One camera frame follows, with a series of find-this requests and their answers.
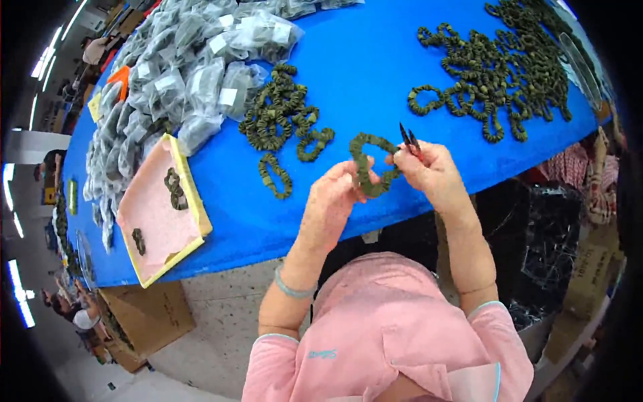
scissors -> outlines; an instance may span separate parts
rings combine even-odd
[[[402,139],[404,140],[404,144],[406,144],[406,149],[419,159],[420,162],[424,163],[424,155],[422,154],[422,150],[420,150],[420,144],[417,142],[413,132],[409,130],[408,135],[406,135],[406,130],[404,130],[402,123],[400,123],[400,132],[402,132]]]

yellow tray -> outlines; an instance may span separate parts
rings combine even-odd
[[[147,288],[148,286],[150,286],[157,279],[163,276],[163,274],[169,271],[170,268],[174,267],[176,264],[178,264],[179,261],[183,260],[188,254],[196,250],[197,247],[199,247],[204,243],[203,237],[205,237],[210,232],[212,232],[212,224],[210,223],[208,214],[205,212],[205,208],[203,208],[203,201],[201,201],[201,198],[199,197],[199,193],[197,192],[197,188],[194,184],[194,179],[192,178],[192,173],[190,173],[190,167],[188,166],[188,160],[185,157],[185,155],[181,154],[181,152],[179,151],[176,138],[174,138],[169,134],[165,134],[155,145],[155,148],[162,147],[162,144],[161,144],[162,142],[170,143],[170,146],[171,146],[170,153],[172,155],[172,159],[174,160],[174,163],[176,164],[176,173],[179,175],[181,179],[181,187],[183,188],[183,192],[185,193],[185,197],[188,202],[189,211],[192,214],[192,217],[197,224],[197,227],[199,229],[199,233],[201,234],[201,236],[194,239],[190,243],[188,243],[178,253],[170,254],[167,260],[165,261],[165,264],[160,270],[155,272],[155,274],[151,275],[149,278],[144,279],[141,276],[141,270],[136,261],[138,250],[136,249],[135,245],[131,244],[131,242],[129,241],[129,239],[131,238],[131,233],[125,233],[123,230],[123,227],[125,225],[122,225],[122,221],[125,218],[121,216],[121,209],[119,207],[118,217],[116,218],[116,221],[118,222],[119,227],[121,228],[121,232],[123,233],[123,238],[125,239],[125,246],[127,247],[127,253],[129,254],[129,258],[132,261],[132,265],[134,266],[136,276],[138,277],[138,280],[141,283],[141,286],[143,286],[143,288]],[[127,197],[127,192],[123,197],[123,201],[125,201],[126,197]]]

blue tablecloth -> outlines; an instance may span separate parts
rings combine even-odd
[[[496,29],[506,29],[501,20],[485,12],[481,0],[368,0],[365,5],[297,20],[305,35],[290,63],[299,70],[296,81],[309,89],[307,103],[320,108],[316,127],[333,128],[335,140],[314,163],[297,159],[295,138],[277,153],[293,180],[292,196],[281,201],[262,184],[257,170],[262,153],[247,143],[235,122],[226,120],[221,132],[188,159],[214,231],[162,280],[229,270],[285,255],[299,229],[309,187],[335,163],[350,159],[349,141],[360,131],[399,143],[398,123],[402,122],[418,138],[446,145],[467,190],[475,193],[548,159],[596,129],[588,102],[572,84],[568,96],[572,121],[564,122],[556,109],[551,123],[541,118],[524,122],[529,134],[525,143],[513,139],[505,116],[500,117],[505,139],[491,145],[482,138],[481,123],[471,117],[456,118],[445,107],[425,117],[412,114],[406,105],[412,87],[431,84],[444,89],[454,83],[440,66],[445,51],[425,49],[416,38],[418,27],[434,32],[444,21],[465,39],[471,29],[490,37]],[[106,80],[107,74],[99,84]],[[63,174],[80,186],[86,180],[87,146],[95,128],[89,111],[84,111],[69,144]],[[376,157],[376,171],[386,168],[382,151],[371,145],[365,151]],[[78,214],[69,216],[69,232],[80,229],[86,233],[97,284],[138,283],[120,230],[115,229],[114,247],[106,254],[100,229],[92,222],[91,203],[83,201],[80,193]],[[430,209],[421,193],[403,178],[397,179],[388,193],[355,206],[342,238]]]

worker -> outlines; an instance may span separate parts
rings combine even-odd
[[[64,287],[60,285],[59,280],[56,281],[56,284],[59,286],[59,289],[64,289]],[[78,328],[91,329],[100,320],[100,310],[94,299],[89,296],[78,279],[74,281],[74,286],[78,290],[80,300],[72,303],[70,302],[71,295],[69,295],[67,291],[63,291],[61,295],[60,293],[48,293],[43,289],[42,297],[44,305],[51,307],[56,314],[74,323]]]
[[[53,174],[53,186],[54,188],[58,188],[60,174],[62,173],[62,164],[66,154],[67,151],[63,149],[53,149],[47,152],[42,163],[36,165],[34,168],[33,178],[36,181],[40,181],[41,178],[46,178],[48,174]]]
[[[355,185],[355,162],[339,163],[312,185],[297,238],[261,303],[244,401],[524,399],[533,367],[498,301],[476,211],[447,149],[419,145],[424,163],[404,144],[387,163],[424,192],[444,221],[460,308],[421,264],[370,253],[319,283],[312,323],[300,340],[325,259],[354,203],[366,202]]]
[[[107,51],[120,49],[125,43],[125,35],[110,35],[98,39],[85,36],[80,47],[85,50],[82,60],[92,65],[100,65],[107,59]]]

white wall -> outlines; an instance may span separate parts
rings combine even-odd
[[[3,161],[5,163],[22,163],[36,165],[52,149],[67,149],[71,136],[55,132],[10,131],[7,134]]]

